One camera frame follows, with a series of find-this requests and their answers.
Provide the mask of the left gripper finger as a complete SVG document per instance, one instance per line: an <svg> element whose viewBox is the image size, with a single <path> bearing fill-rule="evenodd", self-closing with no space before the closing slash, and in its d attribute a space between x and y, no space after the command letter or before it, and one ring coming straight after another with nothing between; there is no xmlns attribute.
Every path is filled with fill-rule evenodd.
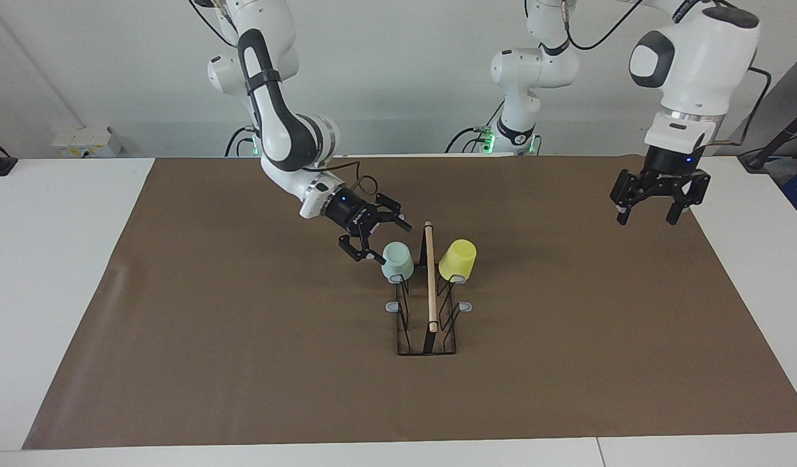
<svg viewBox="0 0 797 467"><path fill-rule="evenodd" d="M655 189L645 186L641 175L630 171L621 171L610 192L610 199L617 208L618 215L615 219L618 224L626 225L632 208L652 195L655 195Z"/></svg>
<svg viewBox="0 0 797 467"><path fill-rule="evenodd" d="M674 178L668 188L673 203L666 215L666 222L674 226L685 210L692 205L700 205L710 180L711 176L707 172L692 172L688 176Z"/></svg>

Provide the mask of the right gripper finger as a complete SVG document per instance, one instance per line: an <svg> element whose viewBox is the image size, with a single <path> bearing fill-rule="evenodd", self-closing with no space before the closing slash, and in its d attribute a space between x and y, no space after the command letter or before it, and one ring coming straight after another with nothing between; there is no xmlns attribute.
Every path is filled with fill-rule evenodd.
<svg viewBox="0 0 797 467"><path fill-rule="evenodd" d="M369 233L374 233L381 224L396 224L406 232L411 225L405 221L401 212L401 204L384 194L375 194L374 204L369 204Z"/></svg>
<svg viewBox="0 0 797 467"><path fill-rule="evenodd" d="M339 237L339 246L349 255L355 262L360 262L364 259L372 259L379 264L385 264L386 260L381 254L373 250L370 246L369 238L377 229L378 224L371 226L367 224L351 224L348 225L347 234ZM356 237L361 243L360 248L353 247L351 240Z"/></svg>

